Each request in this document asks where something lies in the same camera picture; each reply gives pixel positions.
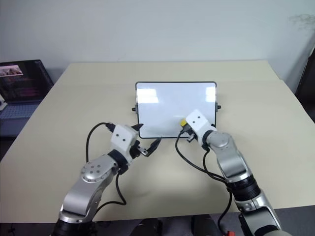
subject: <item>gray floor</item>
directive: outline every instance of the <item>gray floor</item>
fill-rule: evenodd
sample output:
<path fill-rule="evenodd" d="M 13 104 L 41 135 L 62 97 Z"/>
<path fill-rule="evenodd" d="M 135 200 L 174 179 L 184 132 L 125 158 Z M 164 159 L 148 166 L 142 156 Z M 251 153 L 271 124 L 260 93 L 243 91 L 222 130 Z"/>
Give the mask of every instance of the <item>gray floor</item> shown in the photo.
<path fill-rule="evenodd" d="M 13 141 L 1 141 L 0 160 Z M 276 210 L 283 229 L 293 236 L 315 235 L 315 206 L 286 208 Z M 219 215 L 211 215 L 217 221 Z M 238 213 L 228 213 L 223 219 L 223 224 L 228 230 L 234 231 L 237 236 L 243 236 Z M 190 232 L 190 216 L 166 217 L 160 219 L 163 222 L 163 236 L 192 236 Z M 141 220 L 123 220 L 112 222 L 98 222 L 96 229 L 98 236 L 128 236 Z M 0 224 L 1 236 L 48 236 L 54 224 Z"/>

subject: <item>beige table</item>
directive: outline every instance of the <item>beige table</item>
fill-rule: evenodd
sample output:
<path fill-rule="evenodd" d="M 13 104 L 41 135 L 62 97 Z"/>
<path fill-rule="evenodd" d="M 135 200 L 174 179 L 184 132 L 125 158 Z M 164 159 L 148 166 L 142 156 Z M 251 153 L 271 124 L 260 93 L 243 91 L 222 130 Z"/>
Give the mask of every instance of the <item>beige table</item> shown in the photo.
<path fill-rule="evenodd" d="M 136 81 L 216 81 L 217 128 L 229 132 L 274 208 L 315 204 L 315 125 L 265 61 L 75 63 L 40 104 L 0 164 L 1 222 L 55 222 L 85 162 L 98 122 L 135 124 Z M 110 132 L 91 138 L 90 157 L 110 149 Z M 152 140 L 141 140 L 148 145 Z M 202 148 L 180 149 L 201 166 Z M 208 168 L 219 172 L 215 155 Z M 126 206 L 108 205 L 95 220 L 222 212 L 225 187 L 185 163 L 166 139 L 120 178 Z M 114 184 L 102 201 L 118 200 Z"/>

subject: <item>whiteboard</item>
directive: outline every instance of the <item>whiteboard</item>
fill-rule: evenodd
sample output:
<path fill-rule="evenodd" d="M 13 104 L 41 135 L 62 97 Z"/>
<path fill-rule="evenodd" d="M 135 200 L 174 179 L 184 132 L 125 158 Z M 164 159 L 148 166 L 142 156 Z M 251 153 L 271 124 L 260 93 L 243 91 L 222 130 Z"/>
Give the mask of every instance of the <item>whiteboard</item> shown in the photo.
<path fill-rule="evenodd" d="M 181 120 L 195 109 L 215 125 L 216 102 L 215 82 L 137 82 L 136 112 L 144 124 L 139 136 L 176 138 Z"/>

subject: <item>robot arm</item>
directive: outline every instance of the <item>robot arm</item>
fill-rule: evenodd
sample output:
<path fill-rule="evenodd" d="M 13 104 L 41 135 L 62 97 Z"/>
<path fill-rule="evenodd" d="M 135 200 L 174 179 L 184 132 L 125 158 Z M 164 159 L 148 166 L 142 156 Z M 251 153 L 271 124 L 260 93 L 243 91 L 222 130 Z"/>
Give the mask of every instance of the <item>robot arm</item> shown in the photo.
<path fill-rule="evenodd" d="M 197 139 L 204 149 L 210 148 L 215 152 L 226 186 L 231 190 L 235 204 L 241 212 L 239 219 L 244 234 L 289 235 L 281 231 L 275 211 L 258 187 L 233 138 L 227 133 L 218 132 L 198 110 L 188 115 L 182 126 L 190 134 L 188 141 Z"/>
<path fill-rule="evenodd" d="M 144 149 L 137 140 L 142 124 L 129 127 L 107 123 L 106 126 L 113 132 L 112 150 L 83 166 L 77 182 L 64 198 L 52 236 L 89 235 L 102 193 L 113 177 L 123 174 L 140 154 L 149 156 L 161 141 L 159 138 L 149 149 Z"/>

